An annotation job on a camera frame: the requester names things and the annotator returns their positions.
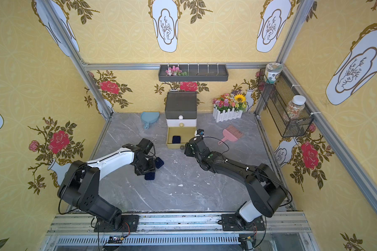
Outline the three-drawer storage cabinet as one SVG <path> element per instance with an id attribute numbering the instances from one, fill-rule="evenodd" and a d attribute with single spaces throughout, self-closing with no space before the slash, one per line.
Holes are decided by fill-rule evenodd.
<path id="1" fill-rule="evenodd" d="M 194 137 L 197 126 L 197 93 L 168 92 L 165 118 L 168 126 L 167 147 L 183 149 Z M 180 136 L 181 144 L 172 144 L 172 137 Z"/>

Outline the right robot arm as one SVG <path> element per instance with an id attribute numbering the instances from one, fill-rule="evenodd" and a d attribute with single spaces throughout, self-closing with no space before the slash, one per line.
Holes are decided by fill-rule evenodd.
<path id="1" fill-rule="evenodd" d="M 220 152 L 211 151 L 202 136 L 186 143 L 184 154 L 195 158 L 203 170 L 228 176 L 246 187 L 250 200 L 235 213 L 236 226 L 240 230 L 249 229 L 261 216 L 272 217 L 289 195 L 268 165 L 246 165 L 229 159 Z"/>

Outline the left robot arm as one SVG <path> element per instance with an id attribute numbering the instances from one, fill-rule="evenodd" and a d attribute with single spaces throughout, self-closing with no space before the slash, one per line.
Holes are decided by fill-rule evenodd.
<path id="1" fill-rule="evenodd" d="M 97 218 L 95 232 L 136 232 L 138 215 L 124 215 L 122 211 L 99 195 L 100 181 L 114 171 L 132 165 L 137 176 L 145 180 L 155 178 L 156 169 L 163 166 L 162 159 L 151 153 L 153 143 L 142 139 L 139 144 L 125 144 L 119 150 L 99 159 L 75 161 L 69 167 L 59 187 L 61 201 Z"/>

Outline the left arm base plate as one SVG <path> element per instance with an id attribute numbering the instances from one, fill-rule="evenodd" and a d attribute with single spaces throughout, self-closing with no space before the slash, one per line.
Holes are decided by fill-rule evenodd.
<path id="1" fill-rule="evenodd" d="M 111 222 L 99 219 L 94 227 L 94 232 L 136 232 L 139 223 L 139 215 L 119 215 Z"/>

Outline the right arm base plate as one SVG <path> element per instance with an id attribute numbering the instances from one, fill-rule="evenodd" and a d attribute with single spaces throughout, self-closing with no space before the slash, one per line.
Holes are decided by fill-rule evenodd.
<path id="1" fill-rule="evenodd" d="M 238 214 L 222 214 L 217 223 L 222 226 L 223 231 L 264 231 L 266 229 L 265 222 L 261 216 L 251 222 L 247 222 Z"/>

